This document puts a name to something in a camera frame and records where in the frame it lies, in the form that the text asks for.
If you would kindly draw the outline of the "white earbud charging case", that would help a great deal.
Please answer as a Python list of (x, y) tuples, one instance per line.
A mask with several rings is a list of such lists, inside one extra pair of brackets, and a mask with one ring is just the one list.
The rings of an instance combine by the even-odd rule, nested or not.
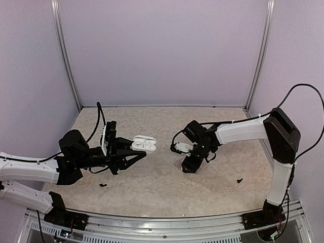
[[(145, 141), (147, 139), (154, 140), (154, 144), (148, 144)], [(134, 151), (144, 151), (147, 154), (153, 154), (156, 151), (157, 140), (153, 137), (137, 135), (133, 138), (132, 149)]]

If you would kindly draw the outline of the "white earbud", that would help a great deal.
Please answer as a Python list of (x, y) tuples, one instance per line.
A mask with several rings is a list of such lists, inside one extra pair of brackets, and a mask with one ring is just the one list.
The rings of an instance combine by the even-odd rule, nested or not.
[(151, 140), (151, 139), (147, 139), (145, 142), (148, 143), (148, 144), (154, 144), (155, 143), (155, 141)]

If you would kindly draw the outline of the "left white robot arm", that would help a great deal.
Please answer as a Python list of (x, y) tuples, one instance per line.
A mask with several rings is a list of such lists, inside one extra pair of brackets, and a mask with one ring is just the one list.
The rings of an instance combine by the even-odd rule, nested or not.
[(60, 195), (42, 192), (19, 183), (46, 182), (72, 185), (82, 178), (83, 169), (102, 167), (116, 175), (147, 155), (149, 147), (138, 141), (116, 137), (111, 131), (102, 146), (91, 148), (80, 131), (71, 130), (59, 140), (62, 155), (49, 159), (27, 159), (1, 153), (1, 199), (37, 210), (60, 225), (71, 220)]

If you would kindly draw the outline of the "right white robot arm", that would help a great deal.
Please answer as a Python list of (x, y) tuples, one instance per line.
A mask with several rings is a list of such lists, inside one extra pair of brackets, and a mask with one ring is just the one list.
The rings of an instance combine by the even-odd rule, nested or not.
[(259, 213), (259, 221), (269, 225), (278, 215), (286, 192), (291, 185), (296, 154), (301, 134), (285, 112), (273, 109), (266, 116), (246, 121), (215, 123), (210, 128), (193, 120), (182, 131), (194, 143), (193, 148), (181, 164), (184, 173), (196, 173), (203, 160), (222, 145), (247, 141), (268, 140), (274, 170), (267, 199)]

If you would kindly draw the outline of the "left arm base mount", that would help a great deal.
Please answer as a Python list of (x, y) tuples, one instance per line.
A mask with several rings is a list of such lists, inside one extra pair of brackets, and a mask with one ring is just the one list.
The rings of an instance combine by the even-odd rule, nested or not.
[(72, 211), (49, 212), (44, 216), (46, 222), (82, 231), (86, 228), (88, 218), (89, 216), (87, 214)]

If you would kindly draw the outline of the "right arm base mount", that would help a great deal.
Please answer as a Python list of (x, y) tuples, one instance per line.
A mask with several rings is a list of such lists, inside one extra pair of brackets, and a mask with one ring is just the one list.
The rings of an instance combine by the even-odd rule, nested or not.
[(244, 224), (245, 230), (260, 228), (286, 220), (286, 216), (281, 210), (276, 216), (274, 216), (270, 211), (255, 211), (251, 213), (245, 213), (242, 215), (242, 222)]

